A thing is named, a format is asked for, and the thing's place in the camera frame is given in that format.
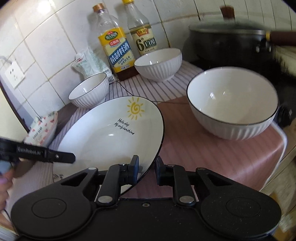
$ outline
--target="bottle label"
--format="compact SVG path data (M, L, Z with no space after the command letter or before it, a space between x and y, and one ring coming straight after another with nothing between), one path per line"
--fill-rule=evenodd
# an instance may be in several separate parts
M121 27L106 31L99 40L115 73L133 66L135 57Z
M152 33L151 26L132 31L131 35L136 42L140 55L157 50L157 44Z

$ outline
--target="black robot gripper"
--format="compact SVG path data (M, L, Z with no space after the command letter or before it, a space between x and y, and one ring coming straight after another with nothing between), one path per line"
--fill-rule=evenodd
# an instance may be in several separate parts
M157 157L157 184L171 186L173 197L120 198L123 185L137 183L138 171L135 155L130 164L88 168L26 195L11 211L19 241L275 240L281 210L269 196L208 169L189 172Z

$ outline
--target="cooking wine bottle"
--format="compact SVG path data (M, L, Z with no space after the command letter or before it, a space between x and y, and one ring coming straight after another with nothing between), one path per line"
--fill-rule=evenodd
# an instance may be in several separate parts
M134 0L122 0L122 2L128 15L128 28L140 55L156 50L157 44L148 19L135 6Z
M118 19L110 15L102 3L95 5L93 10L98 17L98 38L118 79L123 81L137 75L133 65L135 57Z

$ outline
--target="yellow sun drawing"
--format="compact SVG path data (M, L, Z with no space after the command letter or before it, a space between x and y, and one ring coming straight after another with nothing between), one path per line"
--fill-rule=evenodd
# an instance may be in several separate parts
M128 100L130 102L130 104L127 105L128 108L129 108L128 113L130 113L130 115L128 117L131 117L131 120L133 118L135 118L135 120L137 120L138 119L138 115L140 117L142 117L142 113L145 112L143 109L141 109L141 107L143 106L143 103L140 104L139 103L139 99L140 99L140 97L138 97L138 98L135 97L134 98L132 96L132 100L130 100L130 99Z

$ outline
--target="purple nail polish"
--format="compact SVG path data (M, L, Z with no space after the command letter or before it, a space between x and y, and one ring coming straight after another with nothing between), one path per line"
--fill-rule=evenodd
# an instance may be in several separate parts
M5 183L7 183L7 182L8 182L7 178L5 178L5 177L0 177L0 184L5 184Z

